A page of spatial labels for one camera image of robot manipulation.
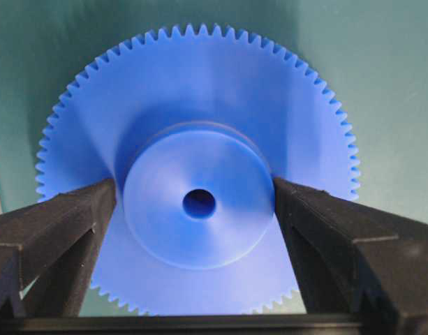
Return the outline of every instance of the blue gear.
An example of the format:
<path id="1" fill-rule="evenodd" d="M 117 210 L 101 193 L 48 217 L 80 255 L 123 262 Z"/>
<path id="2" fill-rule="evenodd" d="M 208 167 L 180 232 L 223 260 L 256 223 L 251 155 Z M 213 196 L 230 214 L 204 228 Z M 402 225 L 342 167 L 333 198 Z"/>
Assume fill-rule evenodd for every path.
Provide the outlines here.
<path id="1" fill-rule="evenodd" d="M 115 178 L 92 287 L 130 310 L 261 310 L 297 289 L 273 176 L 356 198 L 334 93 L 280 45 L 219 26 L 136 36 L 67 86 L 38 152 L 41 200 Z"/>

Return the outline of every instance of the gear tooth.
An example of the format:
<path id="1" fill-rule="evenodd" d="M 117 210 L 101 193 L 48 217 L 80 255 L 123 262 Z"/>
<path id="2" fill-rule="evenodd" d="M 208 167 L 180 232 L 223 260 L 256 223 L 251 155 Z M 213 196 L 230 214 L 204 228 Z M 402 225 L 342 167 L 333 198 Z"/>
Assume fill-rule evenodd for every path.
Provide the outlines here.
<path id="1" fill-rule="evenodd" d="M 117 305 L 119 308 L 123 308 L 125 307 L 125 305 L 127 305 L 127 302 L 123 300 L 118 300 Z"/>
<path id="2" fill-rule="evenodd" d="M 65 91 L 59 96 L 59 100 L 65 106 L 68 103 L 68 101 L 71 99 L 71 97 L 72 97 L 71 93 L 69 91 Z"/>
<path id="3" fill-rule="evenodd" d="M 333 107 L 335 114 L 339 110 L 339 108 L 342 107 L 341 101 L 335 100 L 334 98 L 332 100 L 330 100 L 330 105 Z"/>
<path id="4" fill-rule="evenodd" d="M 361 171 L 356 166 L 350 168 L 350 176 L 352 178 L 358 178 L 361 176 Z"/>
<path id="5" fill-rule="evenodd" d="M 357 200 L 359 198 L 358 192 L 356 190 L 350 190 L 350 200 Z"/>
<path id="6" fill-rule="evenodd" d="M 319 74 L 312 68 L 308 68 L 307 71 L 305 71 L 305 76 L 313 81 L 316 81 L 316 79 L 318 79 L 318 75 Z"/>
<path id="7" fill-rule="evenodd" d="M 101 297 L 108 295 L 108 290 L 104 290 L 103 288 L 100 288 L 100 290 L 97 292 Z"/>
<path id="8" fill-rule="evenodd" d="M 158 35 L 156 35 L 155 30 L 149 30 L 145 33 L 145 44 L 153 44 L 158 40 Z"/>
<path id="9" fill-rule="evenodd" d="M 175 26 L 172 27 L 172 37 L 174 36 L 177 36 L 177 37 L 183 36 L 182 30 L 179 24 L 176 24 Z"/>
<path id="10" fill-rule="evenodd" d="M 269 38 L 264 37 L 262 39 L 262 44 L 260 45 L 265 50 L 271 50 L 271 52 L 274 49 L 274 41 L 270 40 Z"/>
<path id="11" fill-rule="evenodd" d="M 119 49 L 121 50 L 121 54 L 126 54 L 127 52 L 133 49 L 133 44 L 131 40 L 125 40 L 119 44 Z"/>
<path id="12" fill-rule="evenodd" d="M 285 58 L 286 58 L 286 62 L 289 66 L 295 67 L 295 65 L 297 63 L 297 55 L 296 54 L 291 54 L 288 58 L 287 58 L 287 56 L 285 56 Z"/>
<path id="13" fill-rule="evenodd" d="M 145 39 L 142 35 L 136 35 L 131 39 L 131 42 L 133 44 L 133 47 L 140 47 L 141 45 L 145 44 Z"/>
<path id="14" fill-rule="evenodd" d="M 224 37 L 230 38 L 230 39 L 235 39 L 235 29 L 229 25 L 226 26 Z"/>
<path id="15" fill-rule="evenodd" d="M 198 30 L 198 35 L 199 36 L 208 36 L 209 35 L 209 31 L 207 30 L 207 25 L 202 23 L 200 25 L 200 28 Z"/>
<path id="16" fill-rule="evenodd" d="M 81 71 L 78 75 L 75 76 L 75 79 L 78 81 L 79 84 L 82 84 L 79 80 L 85 81 L 89 79 L 89 75 L 86 72 L 86 70 Z"/>
<path id="17" fill-rule="evenodd" d="M 351 143 L 354 143 L 354 141 L 356 141 L 356 137 L 354 136 L 354 134 L 350 132 L 347 132 L 344 136 L 346 137 L 347 144 L 351 144 Z"/>
<path id="18" fill-rule="evenodd" d="M 318 89 L 320 89 L 321 91 L 324 91 L 324 89 L 327 87 L 327 82 L 325 80 L 320 79 L 319 77 L 316 78 L 313 84 L 317 86 Z"/>
<path id="19" fill-rule="evenodd" d="M 44 174 L 43 172 L 38 173 L 38 174 L 35 176 L 35 180 L 36 180 L 38 183 L 40 183 L 40 184 L 44 185 L 44 184 L 45 184 L 45 174 Z"/>
<path id="20" fill-rule="evenodd" d="M 45 167 L 46 167 L 46 164 L 44 162 L 39 162 L 39 163 L 35 164 L 35 168 L 38 171 L 42 172 L 42 174 L 44 174 L 44 172 L 46 170 Z"/>
<path id="21" fill-rule="evenodd" d="M 237 32 L 236 39 L 237 39 L 237 40 L 239 40 L 239 41 L 241 41 L 241 42 L 246 42 L 246 43 L 248 43 L 248 42 L 249 42 L 249 34 L 248 34 L 248 31 L 246 31 L 246 30 L 244 30 L 244 29 L 240 29 L 240 30 Z"/>
<path id="22" fill-rule="evenodd" d="M 40 141 L 38 141 L 38 144 L 40 145 L 40 147 L 47 149 L 47 147 L 49 146 L 49 140 L 42 138 Z"/>
<path id="23" fill-rule="evenodd" d="M 38 194 L 46 196 L 46 187 L 43 185 L 43 183 L 39 182 L 40 186 L 35 189 L 35 192 Z"/>
<path id="24" fill-rule="evenodd" d="M 271 308 L 268 307 L 267 305 L 263 305 L 263 307 L 262 307 L 262 313 L 263 314 L 268 314 L 270 312 L 271 312 Z"/>
<path id="25" fill-rule="evenodd" d="M 37 152 L 37 158 L 41 159 L 42 161 L 45 160 L 47 156 L 47 149 L 45 149 L 44 147 L 42 147 L 38 152 Z"/>
<path id="26" fill-rule="evenodd" d="M 40 197 L 38 198 L 37 202 L 44 202 L 44 201 L 46 201 L 46 200 L 49 200 L 49 199 L 50 199 L 49 197 L 47 197 L 46 195 L 44 195 L 44 194 L 42 194 L 42 193 L 37 192 L 37 194 L 39 194 L 39 195 L 40 195 Z"/>
<path id="27" fill-rule="evenodd" d="M 118 300 L 118 297 L 116 295 L 108 295 L 108 301 L 109 302 L 114 302 Z"/>
<path id="28" fill-rule="evenodd" d="M 272 50 L 273 54 L 275 54 L 278 58 L 284 59 L 286 55 L 286 48 L 279 45 L 274 44 L 274 49 Z"/>
<path id="29" fill-rule="evenodd" d="M 94 74 L 98 71 L 99 67 L 95 61 L 93 61 L 91 64 L 85 66 L 85 71 L 88 74 L 88 77 L 93 77 Z"/>
<path id="30" fill-rule="evenodd" d="M 119 47 L 118 47 L 118 46 L 116 46 L 116 47 L 112 47 L 111 49 L 109 49 L 109 50 L 107 51 L 107 55 L 108 55 L 108 59 L 109 59 L 110 61 L 114 61 L 114 60 L 116 60 L 116 59 L 117 59 L 117 57 L 118 57 L 118 56 L 120 56 L 120 55 L 121 55 L 121 50 L 119 49 Z"/>
<path id="31" fill-rule="evenodd" d="M 212 35 L 213 36 L 222 36 L 223 32 L 221 31 L 221 27 L 215 23 L 214 28 L 212 29 Z"/>
<path id="32" fill-rule="evenodd" d="M 339 122 L 342 122 L 342 121 L 344 121 L 344 120 L 346 120 L 346 119 L 347 119 L 347 113 L 346 113 L 346 112 L 344 112 L 343 110 L 338 109 L 338 110 L 335 112 L 335 114 L 336 114 L 336 116 L 337 116 L 337 118 L 338 118 Z"/>
<path id="33" fill-rule="evenodd" d="M 139 308 L 136 304 L 129 304 L 127 305 L 127 310 L 131 313 L 133 312 L 135 309 L 138 310 L 138 314 L 139 314 Z"/>
<path id="34" fill-rule="evenodd" d="M 287 61 L 287 60 L 289 60 L 293 55 L 294 55 L 294 54 L 293 54 L 292 52 L 290 52 L 290 51 L 286 50 L 286 53 L 285 53 L 285 55 L 283 56 L 283 60 L 284 60 L 284 61 Z"/>
<path id="35" fill-rule="evenodd" d="M 360 187 L 361 187 L 360 182 L 359 182 L 359 181 L 358 181 L 358 179 L 356 179 L 356 178 L 352 178 L 352 179 L 350 180 L 350 184 L 351 184 L 351 187 L 352 187 L 352 189 L 353 189 L 353 190 L 356 190 L 357 188 L 360 188 Z"/>
<path id="36" fill-rule="evenodd" d="M 354 144 L 349 144 L 348 146 L 349 156 L 354 156 L 358 153 L 358 147 Z"/>
<path id="37" fill-rule="evenodd" d="M 50 116 L 47 117 L 46 121 L 51 124 L 51 125 L 56 125 L 57 122 L 59 121 L 59 115 L 57 115 L 54 111 L 54 113 L 52 113 Z"/>
<path id="38" fill-rule="evenodd" d="M 331 89 L 328 89 L 328 88 L 323 89 L 323 95 L 329 101 L 332 101 L 332 99 L 335 96 L 334 92 Z"/>
<path id="39" fill-rule="evenodd" d="M 309 65 L 305 61 L 298 58 L 295 62 L 295 68 L 298 68 L 302 73 L 304 73 L 304 75 L 307 75 Z"/>
<path id="40" fill-rule="evenodd" d="M 341 127 L 345 133 L 352 130 L 352 124 L 348 123 L 346 120 L 341 122 Z"/>
<path id="41" fill-rule="evenodd" d="M 360 160 L 357 156 L 350 156 L 350 167 L 354 168 L 360 164 Z"/>
<path id="42" fill-rule="evenodd" d="M 188 23 L 186 26 L 186 30 L 184 31 L 184 36 L 186 37 L 194 37 L 195 31 L 193 30 L 193 25 L 191 23 Z"/>
<path id="43" fill-rule="evenodd" d="M 161 27 L 161 28 L 158 30 L 158 39 L 159 39 L 159 40 L 166 40 L 166 39 L 168 39 L 169 37 L 170 37 L 170 33 L 169 33 L 169 31 L 168 31 L 167 27 Z"/>
<path id="44" fill-rule="evenodd" d="M 73 80 L 66 86 L 66 90 L 69 93 L 69 97 L 72 97 L 73 94 L 76 94 L 80 88 L 80 85 L 77 81 Z"/>
<path id="45" fill-rule="evenodd" d="M 54 127 L 51 124 L 48 124 L 46 127 L 43 128 L 42 133 L 46 136 L 51 136 L 53 130 Z"/>
<path id="46" fill-rule="evenodd" d="M 249 42 L 250 44 L 258 45 L 260 47 L 262 45 L 262 36 L 256 33 L 252 33 L 249 36 Z"/>
<path id="47" fill-rule="evenodd" d="M 96 57 L 96 64 L 98 68 L 106 66 L 109 62 L 110 60 L 108 59 L 108 55 L 106 52 Z"/>

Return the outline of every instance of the center hole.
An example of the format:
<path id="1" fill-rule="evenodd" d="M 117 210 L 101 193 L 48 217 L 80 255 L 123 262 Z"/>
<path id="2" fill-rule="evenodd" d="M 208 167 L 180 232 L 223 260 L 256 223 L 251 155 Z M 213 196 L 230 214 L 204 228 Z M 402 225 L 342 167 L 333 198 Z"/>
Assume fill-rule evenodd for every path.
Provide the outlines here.
<path id="1" fill-rule="evenodd" d="M 215 198 L 210 192 L 198 188 L 186 194 L 183 208 L 193 218 L 206 218 L 214 213 Z"/>

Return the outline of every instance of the green backdrop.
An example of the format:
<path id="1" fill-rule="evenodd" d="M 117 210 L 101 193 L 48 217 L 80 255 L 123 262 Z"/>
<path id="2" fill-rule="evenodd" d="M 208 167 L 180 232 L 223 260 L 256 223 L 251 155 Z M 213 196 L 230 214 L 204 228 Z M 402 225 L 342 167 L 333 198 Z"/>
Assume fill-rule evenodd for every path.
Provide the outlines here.
<path id="1" fill-rule="evenodd" d="M 3 210 L 37 200 L 41 130 L 74 75 L 126 38 L 187 22 L 254 31 L 308 61 L 354 124 L 359 202 L 428 222 L 428 1 L 410 0 L 0 1 Z M 298 295 L 284 310 L 302 310 Z M 125 309 L 91 291 L 83 313 Z"/>

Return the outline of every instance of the plastic gear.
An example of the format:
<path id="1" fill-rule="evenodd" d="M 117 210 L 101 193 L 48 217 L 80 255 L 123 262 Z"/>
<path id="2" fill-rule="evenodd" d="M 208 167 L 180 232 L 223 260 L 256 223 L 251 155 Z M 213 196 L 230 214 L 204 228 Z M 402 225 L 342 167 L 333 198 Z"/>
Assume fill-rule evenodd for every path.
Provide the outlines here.
<path id="1" fill-rule="evenodd" d="M 250 313 L 281 302 L 297 284 L 271 176 L 356 198 L 341 103 L 259 35 L 151 31 L 97 57 L 67 89 L 43 130 L 37 191 L 42 201 L 115 178 L 91 286 L 130 311 Z"/>

